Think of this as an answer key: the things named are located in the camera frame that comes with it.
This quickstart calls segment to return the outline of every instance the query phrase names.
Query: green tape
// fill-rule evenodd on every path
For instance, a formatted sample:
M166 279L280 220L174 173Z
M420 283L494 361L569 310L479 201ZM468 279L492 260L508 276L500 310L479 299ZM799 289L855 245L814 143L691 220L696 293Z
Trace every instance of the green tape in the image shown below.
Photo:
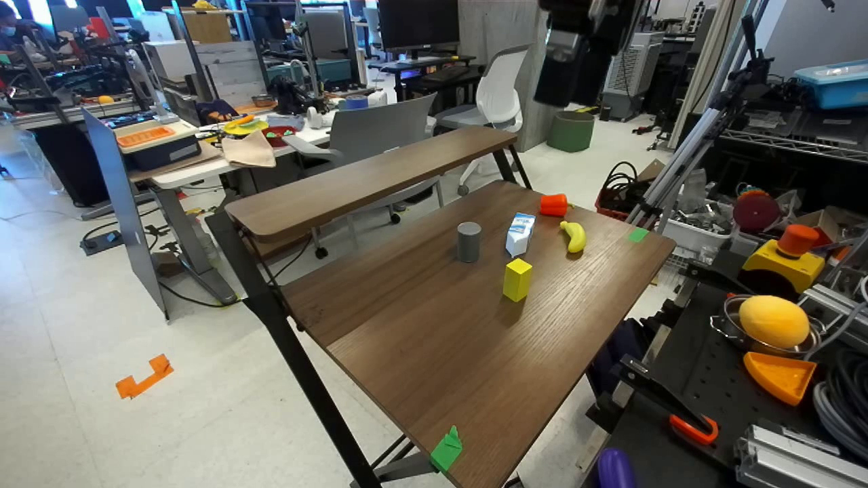
M464 445L462 445L458 428L454 425L436 441L436 447L432 452L432 463L436 467L436 472L451 472L455 467L455 462L462 457L462 452L464 452Z
M634 231L630 231L630 237L626 237L631 245L643 245L646 238L647 238L647 227L634 227Z

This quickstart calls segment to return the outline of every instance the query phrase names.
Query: green trash bin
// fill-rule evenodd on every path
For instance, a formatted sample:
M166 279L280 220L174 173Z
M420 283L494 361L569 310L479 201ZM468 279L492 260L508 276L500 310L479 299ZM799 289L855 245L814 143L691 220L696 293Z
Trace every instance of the green trash bin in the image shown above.
M592 147L593 115L562 112L557 115L544 143L562 152L584 152Z

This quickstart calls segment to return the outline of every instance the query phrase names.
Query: red toy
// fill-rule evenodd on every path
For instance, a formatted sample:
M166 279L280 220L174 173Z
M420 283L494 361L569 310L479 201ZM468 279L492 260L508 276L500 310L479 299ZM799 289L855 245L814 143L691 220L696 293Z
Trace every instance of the red toy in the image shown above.
M569 203L567 203L565 192L539 199L539 213L542 218L567 218L567 211L569 211Z

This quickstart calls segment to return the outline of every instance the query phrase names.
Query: yellow object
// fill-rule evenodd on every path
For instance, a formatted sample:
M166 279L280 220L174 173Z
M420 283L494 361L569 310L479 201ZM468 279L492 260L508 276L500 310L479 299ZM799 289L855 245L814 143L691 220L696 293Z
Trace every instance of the yellow object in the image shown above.
M768 391L774 399L798 407L805 399L816 363L779 357L765 352L745 352L744 365L753 382Z
M793 350L812 334L803 306L779 295L752 295L740 303L738 321L745 337L776 350Z
M532 270L535 265L527 260L510 260L505 269L505 299L523 300L532 288Z
M783 276L795 293L803 293L822 274L825 260L818 254L783 258L779 242L765 242L745 262L744 270L770 270Z
M578 251L585 250L588 238L585 238L585 227L584 224L565 220L562 231L569 237L569 242L567 242L567 251L569 254L578 254Z
M264 132L266 128L269 121L243 117L243 119L226 121L223 132L246 139L249 132Z
M209 0L196 0L193 12L216 12Z

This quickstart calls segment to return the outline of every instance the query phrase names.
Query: floor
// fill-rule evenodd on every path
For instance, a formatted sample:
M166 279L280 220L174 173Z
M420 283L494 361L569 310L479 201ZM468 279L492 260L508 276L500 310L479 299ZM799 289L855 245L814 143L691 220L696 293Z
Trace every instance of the floor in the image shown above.
M523 155L542 192L567 192L588 207L618 161L668 161L646 152L654 135L600 121L585 152L565 155L535 147ZM85 258L78 238L112 218L81 222L51 173L28 161L20 139L0 132L0 486L346 486L346 468L304 401L264 326L243 310L200 310L174 300L170 323L136 283L125 250ZM483 166L475 186L494 180ZM189 192L193 207L220 201L216 185ZM405 211L435 211L428 199ZM360 224L363 245L399 232L386 218ZM344 232L326 238L330 258L349 251ZM311 250L288 270L292 279L317 260ZM189 279L177 289L207 299ZM669 295L662 274L631 315L656 312ZM315 346L308 354L330 384L337 405L369 457L394 440L395 425ZM136 401L119 399L113 382L146 376L146 361L166 352L174 375ZM578 486L578 452L592 433L584 418L592 394L580 382L520 462L527 486ZM425 474L402 486L451 486Z

